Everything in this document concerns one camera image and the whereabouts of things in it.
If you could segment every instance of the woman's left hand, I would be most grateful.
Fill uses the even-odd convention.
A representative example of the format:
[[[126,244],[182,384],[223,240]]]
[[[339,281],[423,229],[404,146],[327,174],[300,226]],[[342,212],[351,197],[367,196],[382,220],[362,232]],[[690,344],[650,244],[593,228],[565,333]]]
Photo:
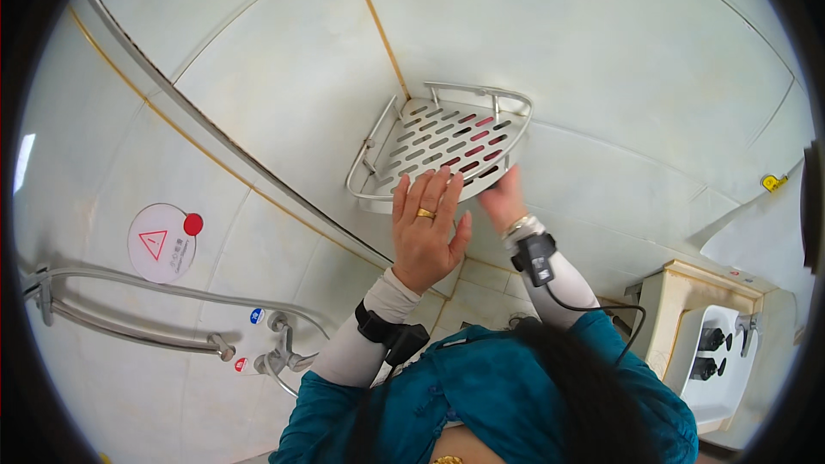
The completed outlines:
[[[455,229],[453,240],[449,239],[464,176],[459,172],[449,184],[448,180],[447,166],[438,172],[428,170],[421,174],[411,188],[410,178],[405,174],[393,196],[393,242],[397,257],[393,273],[418,295],[455,269],[473,233],[473,219],[467,211]],[[418,216],[418,208],[435,213],[436,218]]]

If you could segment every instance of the black hair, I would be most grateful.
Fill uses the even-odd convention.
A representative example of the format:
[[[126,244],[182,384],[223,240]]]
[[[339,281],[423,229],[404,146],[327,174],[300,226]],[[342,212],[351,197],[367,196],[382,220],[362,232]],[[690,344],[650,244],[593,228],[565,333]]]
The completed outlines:
[[[622,387],[619,370],[566,331],[535,318],[515,320],[512,336],[530,348],[564,398],[566,462],[660,462],[636,401]],[[377,455],[381,418],[394,376],[369,389],[358,405],[347,442],[348,464],[385,461]],[[375,391],[380,396],[373,400]]]

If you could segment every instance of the sink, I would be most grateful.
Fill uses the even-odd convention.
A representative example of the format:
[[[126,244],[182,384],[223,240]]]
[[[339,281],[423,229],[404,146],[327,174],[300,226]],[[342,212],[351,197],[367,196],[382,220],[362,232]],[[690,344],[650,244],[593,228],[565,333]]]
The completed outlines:
[[[708,305],[681,316],[663,382],[685,401],[696,417],[696,424],[731,417],[742,400],[757,352],[759,333],[747,323],[738,323],[740,315],[747,314]],[[720,328],[726,337],[732,335],[730,349],[723,343],[716,351],[699,351],[700,335],[706,328]],[[713,358],[717,366],[725,359],[722,376],[717,373],[706,381],[691,379],[696,357]]]

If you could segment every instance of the teal blouse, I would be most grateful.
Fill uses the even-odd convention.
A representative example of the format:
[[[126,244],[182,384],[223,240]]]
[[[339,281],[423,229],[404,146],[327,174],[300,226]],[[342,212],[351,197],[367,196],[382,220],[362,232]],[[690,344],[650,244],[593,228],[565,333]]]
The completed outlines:
[[[624,349],[601,311],[584,314],[569,333],[608,362]],[[473,343],[449,344],[462,339]],[[687,405],[632,352],[619,366],[619,379],[638,401],[663,462],[695,462],[699,438]],[[363,389],[307,372],[290,424],[269,462],[312,462],[325,438],[332,445],[325,455],[340,461],[362,394]],[[379,448],[391,462],[426,464],[444,425],[460,419],[506,462],[562,461],[559,412],[564,408],[558,389],[529,348],[506,331],[474,325],[429,346],[392,380]]]

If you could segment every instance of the shower faucet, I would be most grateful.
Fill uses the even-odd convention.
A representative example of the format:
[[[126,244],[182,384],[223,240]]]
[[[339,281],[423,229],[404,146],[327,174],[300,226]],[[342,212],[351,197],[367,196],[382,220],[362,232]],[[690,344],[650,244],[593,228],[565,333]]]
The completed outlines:
[[[266,325],[277,335],[275,348],[267,354],[259,355],[253,366],[260,374],[271,376],[285,391],[294,397],[298,397],[298,393],[278,375],[284,370],[284,367],[288,367],[293,372],[304,371],[312,365],[317,354],[305,357],[292,350],[292,326],[290,326],[284,312],[274,311]]]
[[[753,344],[753,337],[751,337],[750,334],[752,332],[761,334],[761,323],[761,312],[757,312],[755,314],[742,314],[736,318],[734,328],[736,329],[737,333],[741,331],[744,334],[744,338],[742,339],[742,352],[739,354],[742,358],[745,358],[751,350],[751,345]]]

